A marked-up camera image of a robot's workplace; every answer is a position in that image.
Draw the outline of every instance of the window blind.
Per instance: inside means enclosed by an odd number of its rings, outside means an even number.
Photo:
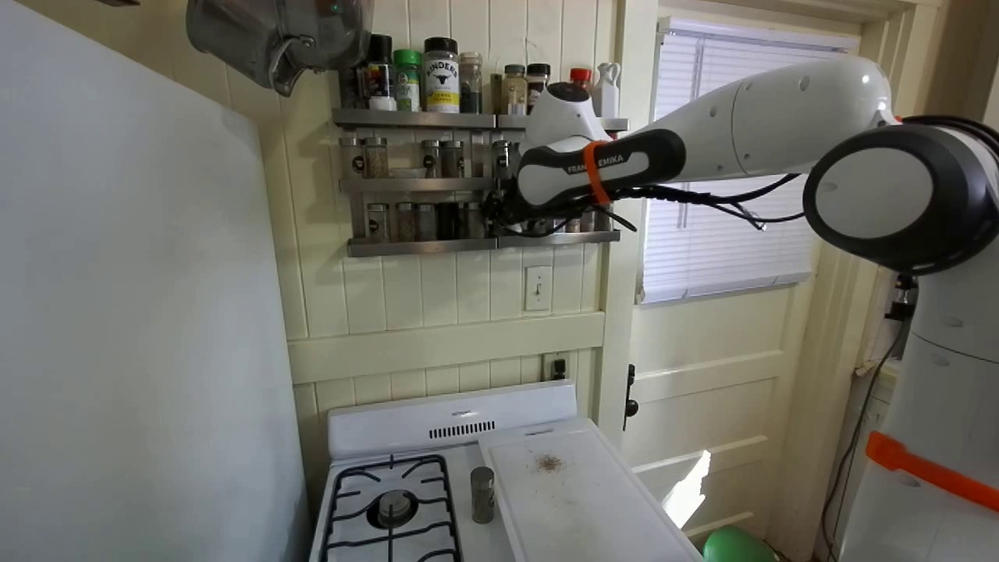
[[[656,119],[746,75],[814,63],[841,54],[830,41],[773,41],[740,28],[664,28],[659,43]],[[698,181],[690,191],[740,194],[773,178]],[[748,204],[755,217],[803,213],[803,178]],[[811,271],[811,231],[806,221],[784,221],[755,231],[752,225],[687,204],[646,204],[642,292],[640,304],[740,293],[796,284]]]

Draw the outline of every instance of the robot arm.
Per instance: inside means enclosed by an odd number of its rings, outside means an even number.
[[[596,147],[609,201],[653,181],[717,181],[806,172],[839,142],[888,119],[885,78],[868,59],[830,59],[755,75],[604,143],[587,96],[548,87],[528,119],[525,157],[504,217],[557,217],[591,194],[584,147]]]
[[[938,271],[997,235],[999,135],[962,119],[888,114],[868,59],[789,67],[711,90],[609,142],[584,94],[555,86],[528,119],[515,178],[486,213],[500,221],[572,220],[661,181],[808,172],[811,227],[896,271]]]

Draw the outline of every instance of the sunlight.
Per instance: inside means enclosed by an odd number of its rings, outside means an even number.
[[[692,512],[704,503],[703,481],[711,472],[711,454],[703,449],[683,481],[676,481],[661,501],[664,516],[683,527]]]

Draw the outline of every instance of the white wall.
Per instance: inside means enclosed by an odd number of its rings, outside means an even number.
[[[581,403],[596,412],[604,250],[350,259],[331,75],[306,75],[290,99],[249,86],[190,50],[183,0],[24,4],[258,124],[311,493],[327,462],[320,412],[331,406],[535,380],[541,353],[567,351]],[[547,59],[566,75],[613,59],[614,9],[614,0],[375,0],[372,30],[393,35],[397,46],[452,35],[462,50],[484,54],[486,71]],[[552,269],[552,313],[521,313],[525,266]]]

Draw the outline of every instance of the light switch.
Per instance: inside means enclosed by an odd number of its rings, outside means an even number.
[[[552,310],[552,269],[528,269],[525,284],[525,310],[528,313],[547,313]]]

